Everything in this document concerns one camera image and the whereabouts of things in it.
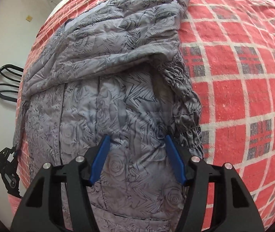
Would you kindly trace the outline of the black metal chair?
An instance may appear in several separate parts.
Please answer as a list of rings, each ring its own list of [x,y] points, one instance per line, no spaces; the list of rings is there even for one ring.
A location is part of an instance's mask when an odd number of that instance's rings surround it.
[[[23,72],[23,68],[13,64],[5,64],[0,67],[0,99],[17,102]]]

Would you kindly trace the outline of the grey quilted floral jacket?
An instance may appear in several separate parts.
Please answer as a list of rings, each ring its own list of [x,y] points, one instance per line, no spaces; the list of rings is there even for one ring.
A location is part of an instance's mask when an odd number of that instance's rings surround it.
[[[88,190],[100,231],[174,231],[185,189],[165,136],[199,157],[202,106],[180,51],[190,0],[107,0],[65,22],[24,74],[13,144],[29,176],[111,147]]]

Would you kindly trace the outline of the yellow wall switch plate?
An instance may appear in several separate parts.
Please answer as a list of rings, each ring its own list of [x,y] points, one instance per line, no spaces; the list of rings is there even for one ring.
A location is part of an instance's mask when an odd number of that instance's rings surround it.
[[[32,19],[33,19],[33,18],[32,18],[31,16],[29,16],[29,15],[28,15],[27,18],[26,18],[26,20],[29,21],[29,22],[31,22]]]

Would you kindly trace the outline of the red plaid bed blanket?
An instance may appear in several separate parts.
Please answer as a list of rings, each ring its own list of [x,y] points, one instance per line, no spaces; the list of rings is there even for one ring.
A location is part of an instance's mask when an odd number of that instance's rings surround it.
[[[105,1],[63,0],[38,32],[24,74],[65,22]],[[190,0],[178,35],[202,106],[201,158],[235,166],[267,228],[275,221],[275,0]],[[18,152],[29,186],[27,140]]]

